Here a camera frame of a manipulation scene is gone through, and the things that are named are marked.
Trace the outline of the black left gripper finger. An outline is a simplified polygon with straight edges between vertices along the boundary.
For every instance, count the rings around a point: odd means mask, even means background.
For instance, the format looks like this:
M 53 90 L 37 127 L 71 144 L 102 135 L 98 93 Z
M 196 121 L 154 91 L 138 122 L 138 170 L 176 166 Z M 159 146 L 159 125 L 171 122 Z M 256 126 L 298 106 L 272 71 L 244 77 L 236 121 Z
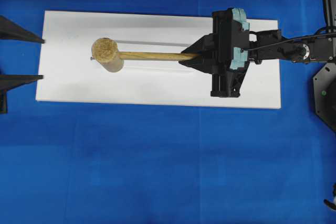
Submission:
M 34 33 L 1 15 L 1 40 L 18 40 L 44 44 L 45 41 Z
M 22 85 L 30 84 L 43 79 L 43 75 L 17 75 L 2 74 L 1 75 L 1 92 L 8 91 Z

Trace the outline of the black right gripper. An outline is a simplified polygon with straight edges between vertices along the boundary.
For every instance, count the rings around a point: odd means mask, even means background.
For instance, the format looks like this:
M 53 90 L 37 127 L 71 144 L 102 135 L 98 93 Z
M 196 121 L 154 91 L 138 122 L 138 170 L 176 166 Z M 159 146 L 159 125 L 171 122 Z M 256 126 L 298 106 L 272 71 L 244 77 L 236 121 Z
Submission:
M 213 97 L 239 97 L 240 88 L 249 67 L 249 61 L 247 61 L 244 68 L 238 70 L 230 70 L 229 68 L 232 55 L 232 48 L 230 47 L 231 9 L 213 12 L 213 33 L 204 35 L 181 52 L 182 54 L 201 55 L 213 51 L 214 70 L 211 58 L 198 56 L 190 60 L 179 61 L 179 64 L 185 67 L 212 74 L 211 96 Z

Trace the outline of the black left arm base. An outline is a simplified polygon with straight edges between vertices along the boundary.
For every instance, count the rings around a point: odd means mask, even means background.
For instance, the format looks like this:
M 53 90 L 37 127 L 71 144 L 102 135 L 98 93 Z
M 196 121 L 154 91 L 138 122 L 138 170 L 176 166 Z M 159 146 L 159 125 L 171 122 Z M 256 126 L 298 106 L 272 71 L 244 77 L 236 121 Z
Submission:
M 0 92 L 0 114 L 7 113 L 7 90 Z

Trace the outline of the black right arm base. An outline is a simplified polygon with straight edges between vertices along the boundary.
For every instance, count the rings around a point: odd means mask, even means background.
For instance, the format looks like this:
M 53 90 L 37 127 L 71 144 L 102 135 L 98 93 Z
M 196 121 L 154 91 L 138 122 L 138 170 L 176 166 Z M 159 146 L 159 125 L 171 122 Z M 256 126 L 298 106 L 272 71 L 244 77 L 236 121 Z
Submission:
M 316 115 L 335 132 L 335 63 L 325 64 L 313 77 Z

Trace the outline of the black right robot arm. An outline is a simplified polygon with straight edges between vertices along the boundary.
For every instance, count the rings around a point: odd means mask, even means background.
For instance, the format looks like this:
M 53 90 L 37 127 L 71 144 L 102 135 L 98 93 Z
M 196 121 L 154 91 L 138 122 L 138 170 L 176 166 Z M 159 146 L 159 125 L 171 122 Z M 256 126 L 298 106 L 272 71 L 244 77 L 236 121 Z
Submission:
M 212 13 L 213 31 L 186 48 L 196 57 L 179 63 L 212 75 L 211 96 L 237 98 L 249 64 L 264 60 L 293 63 L 335 62 L 335 26 L 288 39 L 281 30 L 251 31 L 246 13 L 229 8 Z

